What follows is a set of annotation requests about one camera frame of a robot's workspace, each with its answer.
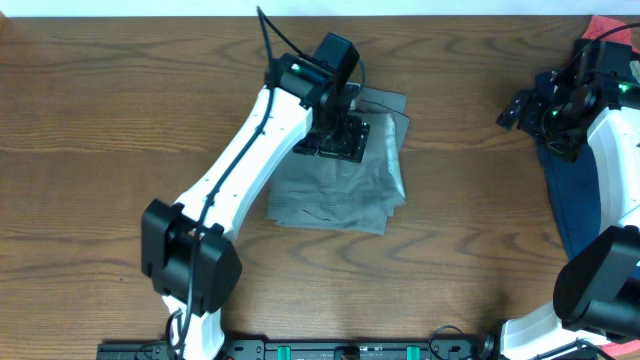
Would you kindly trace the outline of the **grey shorts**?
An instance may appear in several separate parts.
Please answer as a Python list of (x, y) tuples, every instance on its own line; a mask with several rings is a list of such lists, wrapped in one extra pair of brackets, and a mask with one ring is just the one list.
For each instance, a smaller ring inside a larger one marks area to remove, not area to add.
[(361, 162), (289, 153), (270, 179), (267, 217), (280, 226), (382, 235), (406, 203), (399, 152), (408, 97), (364, 88), (353, 113), (371, 126)]

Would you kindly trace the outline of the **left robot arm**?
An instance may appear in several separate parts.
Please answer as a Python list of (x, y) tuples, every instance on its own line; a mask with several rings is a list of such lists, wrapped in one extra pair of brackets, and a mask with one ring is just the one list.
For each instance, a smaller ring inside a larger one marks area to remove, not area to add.
[(214, 359), (225, 335), (221, 309), (242, 264), (233, 246), (268, 179), (291, 152), (361, 162), (369, 125), (349, 113), (347, 81), (360, 55), (327, 34), (311, 55), (270, 59), (242, 127), (207, 172), (173, 204), (152, 201), (141, 219), (141, 265), (169, 310), (170, 359)]

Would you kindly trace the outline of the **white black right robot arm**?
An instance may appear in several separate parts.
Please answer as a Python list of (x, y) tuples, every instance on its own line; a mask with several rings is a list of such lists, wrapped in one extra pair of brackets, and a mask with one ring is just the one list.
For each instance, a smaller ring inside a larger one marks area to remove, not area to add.
[(594, 239), (561, 270), (552, 300), (505, 321), (490, 359), (589, 359), (639, 337), (639, 84), (629, 45), (579, 39), (548, 80), (519, 91), (499, 126), (529, 134), (571, 166), (591, 153), (599, 190)]

